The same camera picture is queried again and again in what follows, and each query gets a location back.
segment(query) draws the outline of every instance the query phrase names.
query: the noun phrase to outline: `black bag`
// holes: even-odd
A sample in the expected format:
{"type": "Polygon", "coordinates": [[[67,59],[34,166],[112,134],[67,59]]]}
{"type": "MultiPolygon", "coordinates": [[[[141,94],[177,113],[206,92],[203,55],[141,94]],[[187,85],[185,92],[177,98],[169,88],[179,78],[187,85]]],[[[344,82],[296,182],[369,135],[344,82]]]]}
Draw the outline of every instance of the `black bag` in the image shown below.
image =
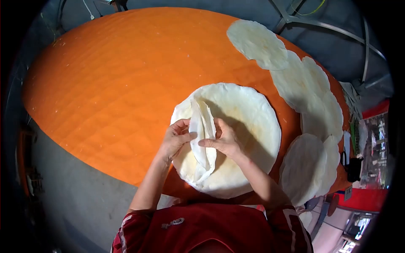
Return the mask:
{"type": "Polygon", "coordinates": [[[340,154],[340,163],[345,168],[347,172],[347,180],[351,183],[360,181],[360,171],[361,171],[361,161],[364,160],[362,157],[360,158],[350,158],[349,164],[343,164],[343,161],[346,161],[346,152],[343,151],[340,154]]]}

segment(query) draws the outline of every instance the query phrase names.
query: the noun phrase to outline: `crepe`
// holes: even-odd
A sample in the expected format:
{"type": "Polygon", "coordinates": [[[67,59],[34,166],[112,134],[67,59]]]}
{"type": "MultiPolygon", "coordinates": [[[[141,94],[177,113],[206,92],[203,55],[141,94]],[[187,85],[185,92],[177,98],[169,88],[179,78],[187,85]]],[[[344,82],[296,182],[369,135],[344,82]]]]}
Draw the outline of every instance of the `crepe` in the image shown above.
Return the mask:
{"type": "Polygon", "coordinates": [[[288,65],[284,43],[258,22],[236,20],[226,35],[239,52],[263,69],[283,70],[288,65]]]}
{"type": "Polygon", "coordinates": [[[207,104],[196,99],[191,99],[190,102],[192,115],[188,130],[197,133],[197,138],[190,141],[191,151],[197,161],[193,182],[199,184],[214,171],[217,151],[215,148],[201,147],[198,142],[202,139],[215,139],[216,130],[207,104]]]}
{"type": "Polygon", "coordinates": [[[324,141],[324,147],[326,150],[326,166],[325,173],[322,177],[321,186],[319,187],[315,197],[325,195],[329,192],[330,187],[336,180],[337,171],[336,168],[340,162],[340,153],[339,147],[337,146],[336,141],[333,139],[333,136],[330,135],[326,141],[324,141]]]}
{"type": "Polygon", "coordinates": [[[279,95],[301,113],[302,133],[325,141],[328,136],[338,143],[343,136],[343,112],[330,91],[328,76],[310,57],[301,59],[288,50],[288,67],[270,71],[279,95]]]}
{"type": "Polygon", "coordinates": [[[302,133],[313,134],[321,141],[333,135],[336,144],[342,139],[343,113],[332,92],[328,91],[322,99],[312,101],[301,117],[302,133]]]}
{"type": "Polygon", "coordinates": [[[322,141],[312,135],[298,136],[281,165],[281,187],[294,206],[312,199],[321,186],[327,154],[322,141]]]}
{"type": "MultiPolygon", "coordinates": [[[[175,107],[171,123],[192,117],[192,99],[203,101],[212,116],[230,125],[250,158],[265,173],[270,172],[280,148],[281,129],[264,95],[234,83],[202,86],[175,107]]],[[[213,197],[232,198],[252,191],[236,163],[218,151],[214,172],[199,184],[194,181],[197,160],[190,144],[183,146],[173,165],[181,179],[213,197]]]]}

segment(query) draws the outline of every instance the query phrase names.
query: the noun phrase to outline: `orange table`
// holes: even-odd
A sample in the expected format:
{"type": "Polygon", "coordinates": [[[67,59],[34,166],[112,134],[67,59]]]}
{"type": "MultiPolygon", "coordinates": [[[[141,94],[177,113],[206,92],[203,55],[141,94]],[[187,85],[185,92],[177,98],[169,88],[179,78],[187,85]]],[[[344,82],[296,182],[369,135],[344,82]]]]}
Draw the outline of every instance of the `orange table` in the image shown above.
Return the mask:
{"type": "MultiPolygon", "coordinates": [[[[281,146],[270,172],[278,181],[287,148],[301,134],[300,117],[278,95],[270,72],[247,60],[228,40],[226,30],[235,20],[210,11],[162,7],[87,22],[58,38],[31,65],[23,85],[25,108],[69,153],[138,186],[177,104],[203,85],[249,86],[268,98],[279,120],[281,146]]],[[[280,39],[301,58],[308,56],[280,39]]],[[[325,72],[343,110],[343,129],[348,130],[343,91],[325,72]]],[[[337,172],[331,191],[350,185],[342,166],[337,172]]],[[[215,201],[182,181],[173,168],[164,193],[215,201]]],[[[258,200],[247,193],[221,202],[258,200]]]]}

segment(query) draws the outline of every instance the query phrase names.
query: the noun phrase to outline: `cable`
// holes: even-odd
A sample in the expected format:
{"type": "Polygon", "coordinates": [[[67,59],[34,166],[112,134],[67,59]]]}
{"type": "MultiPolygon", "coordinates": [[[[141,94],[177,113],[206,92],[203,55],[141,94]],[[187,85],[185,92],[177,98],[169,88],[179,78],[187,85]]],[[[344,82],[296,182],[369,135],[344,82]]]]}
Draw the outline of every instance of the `cable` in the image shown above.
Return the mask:
{"type": "Polygon", "coordinates": [[[96,8],[96,10],[98,11],[98,13],[100,14],[100,17],[103,17],[103,15],[101,15],[101,13],[100,13],[100,11],[98,10],[98,8],[97,8],[97,5],[96,5],[96,3],[93,1],[93,4],[94,4],[94,7],[96,8]]]}
{"type": "Polygon", "coordinates": [[[89,7],[87,6],[87,4],[86,4],[86,2],[85,2],[84,0],[83,0],[83,3],[84,3],[84,5],[86,6],[87,10],[88,10],[89,13],[90,13],[90,18],[91,18],[91,20],[93,20],[93,19],[94,19],[94,16],[93,16],[92,12],[90,11],[89,7]]]}
{"type": "Polygon", "coordinates": [[[66,0],[63,0],[62,5],[60,6],[60,13],[59,13],[59,19],[58,19],[58,22],[57,22],[58,25],[56,26],[56,30],[59,30],[60,28],[63,29],[63,26],[62,26],[62,13],[63,13],[63,8],[65,7],[65,3],[66,3],[66,0]]]}
{"type": "Polygon", "coordinates": [[[291,6],[291,8],[298,14],[298,15],[301,15],[301,16],[308,16],[308,15],[311,15],[311,14],[314,14],[315,12],[317,12],[318,10],[319,10],[319,8],[321,8],[321,6],[325,3],[325,1],[326,0],[322,0],[322,2],[321,2],[321,4],[314,10],[314,11],[312,11],[311,13],[308,13],[308,14],[301,14],[301,13],[299,13],[296,9],[294,9],[294,7],[292,7],[292,1],[293,0],[291,0],[291,2],[290,2],[290,6],[291,6]]]}

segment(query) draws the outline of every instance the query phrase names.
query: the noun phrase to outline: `concrete floor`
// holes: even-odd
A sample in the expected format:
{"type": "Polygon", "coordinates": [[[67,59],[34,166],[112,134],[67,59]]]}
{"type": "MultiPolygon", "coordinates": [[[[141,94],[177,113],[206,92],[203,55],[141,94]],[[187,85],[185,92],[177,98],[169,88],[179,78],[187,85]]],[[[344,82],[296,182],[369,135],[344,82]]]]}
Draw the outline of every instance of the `concrete floor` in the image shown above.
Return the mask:
{"type": "MultiPolygon", "coordinates": [[[[112,241],[137,190],[83,163],[37,132],[32,163],[43,177],[39,197],[55,244],[62,252],[110,252],[112,241]]],[[[162,195],[158,208],[172,197],[162,195]]]]}

